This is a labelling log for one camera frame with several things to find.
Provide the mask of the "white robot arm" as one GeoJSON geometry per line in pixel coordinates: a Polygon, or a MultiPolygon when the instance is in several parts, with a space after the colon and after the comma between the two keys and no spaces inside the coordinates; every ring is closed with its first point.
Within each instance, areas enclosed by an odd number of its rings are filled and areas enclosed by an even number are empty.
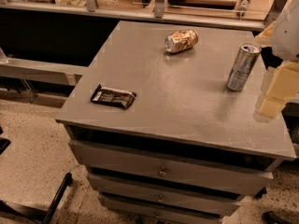
{"type": "Polygon", "coordinates": [[[299,0],[291,0],[255,41],[270,45],[282,60],[277,68],[267,68],[256,104],[257,114],[274,119],[299,92],[299,0]]]}

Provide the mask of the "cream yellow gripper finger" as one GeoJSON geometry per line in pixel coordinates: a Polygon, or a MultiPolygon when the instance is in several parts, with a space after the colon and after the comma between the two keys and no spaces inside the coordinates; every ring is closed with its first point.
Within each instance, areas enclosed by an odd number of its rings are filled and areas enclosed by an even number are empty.
{"type": "Polygon", "coordinates": [[[270,119],[274,119],[285,107],[280,100],[270,99],[264,95],[261,95],[256,104],[256,112],[270,119]]]}

